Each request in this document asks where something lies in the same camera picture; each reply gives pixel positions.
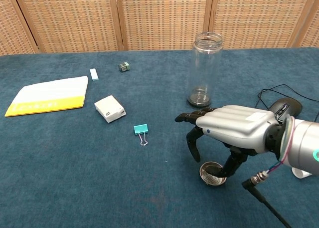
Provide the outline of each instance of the white eraser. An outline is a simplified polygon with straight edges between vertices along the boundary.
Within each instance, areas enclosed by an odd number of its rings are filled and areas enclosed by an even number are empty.
[[[99,77],[98,77],[98,74],[96,73],[95,68],[90,69],[90,73],[91,73],[91,77],[93,81],[99,80]]]
[[[96,110],[110,123],[126,115],[124,108],[111,95],[94,103]]]

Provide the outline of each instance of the blue tablecloth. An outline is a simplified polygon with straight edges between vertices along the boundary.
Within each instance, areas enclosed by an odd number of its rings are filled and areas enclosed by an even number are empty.
[[[124,61],[131,70],[121,73]],[[202,137],[202,161],[195,162],[185,140],[193,126],[174,122],[194,111],[186,101],[190,61],[191,51],[0,57],[0,227],[281,227],[241,186],[275,155],[249,157],[224,186],[201,180],[200,166],[223,164],[229,150]],[[212,106],[253,107],[262,88],[282,83],[318,100],[318,70],[316,48],[225,50]],[[4,117],[23,86],[83,75],[89,77],[83,108]],[[299,119],[315,118],[317,103],[278,91],[302,102]],[[108,95],[127,113],[110,124],[94,106]],[[264,94],[268,105],[281,97]],[[142,147],[133,126],[145,123],[149,144]],[[258,189],[293,227],[318,226],[318,177],[299,180],[282,166]]]

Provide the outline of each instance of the glass jar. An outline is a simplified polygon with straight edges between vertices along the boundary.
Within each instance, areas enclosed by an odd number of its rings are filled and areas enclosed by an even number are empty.
[[[222,36],[214,32],[198,34],[193,43],[188,77],[188,102],[196,107],[211,104],[213,87],[223,49]]]

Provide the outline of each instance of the black mouse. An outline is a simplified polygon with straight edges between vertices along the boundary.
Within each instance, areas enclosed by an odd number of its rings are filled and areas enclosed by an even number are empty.
[[[275,114],[278,121],[283,122],[285,117],[289,114],[290,116],[297,117],[303,106],[301,103],[291,97],[285,97],[277,100],[271,107],[269,111]]]

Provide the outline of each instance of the teal binder clip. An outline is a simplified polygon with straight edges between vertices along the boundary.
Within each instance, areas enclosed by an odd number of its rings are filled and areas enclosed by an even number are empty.
[[[134,126],[134,133],[135,135],[138,135],[140,137],[141,146],[146,146],[148,144],[148,142],[145,139],[145,133],[148,133],[148,132],[149,132],[149,129],[147,124]]]

